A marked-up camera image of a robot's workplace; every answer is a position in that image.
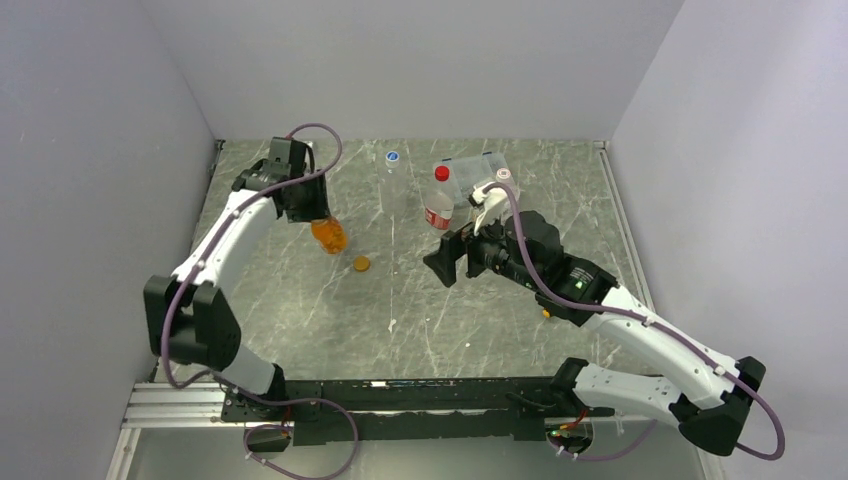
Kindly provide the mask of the orange juice bottle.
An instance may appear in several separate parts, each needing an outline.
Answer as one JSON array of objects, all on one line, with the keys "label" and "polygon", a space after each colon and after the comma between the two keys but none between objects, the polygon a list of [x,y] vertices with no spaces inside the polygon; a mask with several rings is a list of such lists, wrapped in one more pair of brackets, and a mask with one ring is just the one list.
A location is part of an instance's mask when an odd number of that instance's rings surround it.
[{"label": "orange juice bottle", "polygon": [[313,238],[327,254],[339,254],[347,247],[347,235],[339,220],[334,216],[312,220],[310,229]]}]

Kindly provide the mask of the small red label bottle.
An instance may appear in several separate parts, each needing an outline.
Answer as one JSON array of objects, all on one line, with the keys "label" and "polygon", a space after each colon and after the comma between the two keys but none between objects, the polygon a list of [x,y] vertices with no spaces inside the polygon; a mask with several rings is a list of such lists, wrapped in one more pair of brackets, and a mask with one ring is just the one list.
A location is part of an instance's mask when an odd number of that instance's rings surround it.
[{"label": "small red label bottle", "polygon": [[449,229],[454,212],[454,201],[448,192],[448,180],[438,182],[433,172],[423,201],[425,220],[438,234]]}]

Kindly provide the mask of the red bottle cap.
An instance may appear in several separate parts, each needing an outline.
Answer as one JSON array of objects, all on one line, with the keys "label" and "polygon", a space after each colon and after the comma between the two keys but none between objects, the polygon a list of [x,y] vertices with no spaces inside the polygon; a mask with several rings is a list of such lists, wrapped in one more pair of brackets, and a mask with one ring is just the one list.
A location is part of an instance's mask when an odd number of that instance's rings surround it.
[{"label": "red bottle cap", "polygon": [[434,178],[438,182],[446,182],[450,178],[450,168],[445,165],[439,165],[434,169]]}]

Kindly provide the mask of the orange bottle cap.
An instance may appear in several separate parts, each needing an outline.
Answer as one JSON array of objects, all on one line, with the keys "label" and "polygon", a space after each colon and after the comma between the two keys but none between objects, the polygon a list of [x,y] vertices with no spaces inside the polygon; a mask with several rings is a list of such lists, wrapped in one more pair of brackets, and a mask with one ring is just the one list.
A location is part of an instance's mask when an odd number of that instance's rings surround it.
[{"label": "orange bottle cap", "polygon": [[365,272],[371,266],[371,261],[366,256],[357,256],[352,263],[352,266],[357,272]]}]

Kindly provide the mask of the large clear tea bottle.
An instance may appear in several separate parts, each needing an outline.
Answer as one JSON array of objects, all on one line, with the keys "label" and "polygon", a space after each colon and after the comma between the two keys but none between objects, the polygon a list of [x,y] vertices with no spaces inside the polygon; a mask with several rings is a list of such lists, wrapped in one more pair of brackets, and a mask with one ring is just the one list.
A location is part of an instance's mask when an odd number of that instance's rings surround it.
[{"label": "large clear tea bottle", "polygon": [[[519,200],[520,190],[510,169],[498,169],[495,174],[495,181],[507,187],[513,193],[515,199]],[[497,206],[499,207],[499,211],[502,215],[509,215],[511,213],[511,204],[508,200],[508,196],[506,195],[503,189],[493,188],[490,191],[489,195],[495,200],[499,201]]]}]

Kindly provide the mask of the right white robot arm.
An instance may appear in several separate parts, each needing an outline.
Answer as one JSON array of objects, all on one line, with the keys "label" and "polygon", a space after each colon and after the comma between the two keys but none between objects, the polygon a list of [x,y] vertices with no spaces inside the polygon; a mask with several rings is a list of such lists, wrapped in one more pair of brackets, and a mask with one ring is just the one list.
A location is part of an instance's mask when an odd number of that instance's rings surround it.
[{"label": "right white robot arm", "polygon": [[490,271],[527,288],[555,318],[613,340],[656,375],[617,372],[567,358],[550,383],[557,411],[612,408],[676,428],[696,447],[718,456],[739,449],[739,437],[765,366],[734,359],[693,340],[641,303],[609,272],[565,252],[559,230],[536,211],[476,229],[446,232],[424,264],[440,282],[457,281],[466,259],[469,278]]}]

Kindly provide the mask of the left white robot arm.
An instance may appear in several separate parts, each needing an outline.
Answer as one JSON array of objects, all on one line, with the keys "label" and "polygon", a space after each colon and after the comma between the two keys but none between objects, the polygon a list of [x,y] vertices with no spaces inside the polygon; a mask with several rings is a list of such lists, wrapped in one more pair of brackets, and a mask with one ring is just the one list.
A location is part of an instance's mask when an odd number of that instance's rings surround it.
[{"label": "left white robot arm", "polygon": [[249,392],[248,407],[261,419],[285,411],[283,370],[244,344],[228,297],[276,222],[309,223],[329,215],[326,180],[316,173],[311,144],[273,138],[267,157],[234,179],[223,210],[190,256],[144,286],[151,351],[169,383],[187,385],[177,381],[174,364],[200,366],[220,383]]}]

